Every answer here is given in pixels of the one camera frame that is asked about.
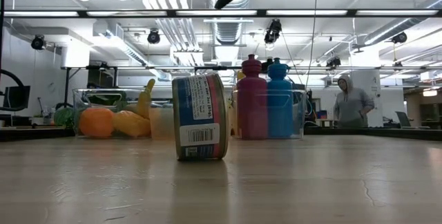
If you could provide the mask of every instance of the person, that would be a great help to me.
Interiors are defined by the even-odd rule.
[[[334,117],[338,120],[338,128],[368,127],[367,113],[374,108],[373,100],[361,88],[354,88],[347,75],[338,79],[342,90],[336,97]]]

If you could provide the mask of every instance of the security camera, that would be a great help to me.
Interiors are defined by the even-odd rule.
[[[157,44],[160,42],[160,34],[158,34],[158,29],[151,29],[151,33],[149,33],[147,41],[150,44]]]
[[[35,50],[45,50],[46,49],[46,41],[44,40],[43,35],[35,35],[35,38],[31,42],[30,46]]]
[[[407,35],[404,32],[399,33],[395,35],[391,41],[393,44],[403,44],[407,41]]]
[[[281,31],[282,31],[282,26],[281,22],[279,22],[279,19],[271,20],[271,24],[264,36],[264,42],[266,44],[274,44],[275,41],[279,38],[279,32]]]

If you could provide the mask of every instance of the bottle cap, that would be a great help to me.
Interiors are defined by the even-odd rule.
[[[259,73],[261,71],[261,62],[255,59],[254,54],[249,55],[249,59],[242,62],[242,72],[245,75]]]
[[[269,66],[269,77],[271,79],[284,78],[288,68],[288,65],[280,63],[280,58],[275,58],[275,62]]]

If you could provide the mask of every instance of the monitor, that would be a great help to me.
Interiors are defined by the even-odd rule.
[[[24,104],[28,108],[30,86],[24,86],[24,92],[19,86],[6,87],[3,99],[3,107],[16,108]]]
[[[397,111],[399,122],[401,123],[401,127],[410,127],[410,121],[408,120],[408,116],[404,112]]]

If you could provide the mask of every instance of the white pillar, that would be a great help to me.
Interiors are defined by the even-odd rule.
[[[351,66],[380,66],[379,50],[376,47],[367,47],[364,52],[351,54]],[[350,72],[353,85],[363,89],[374,101],[374,109],[367,115],[369,127],[383,127],[383,112],[381,101],[381,79],[379,70],[363,70]]]

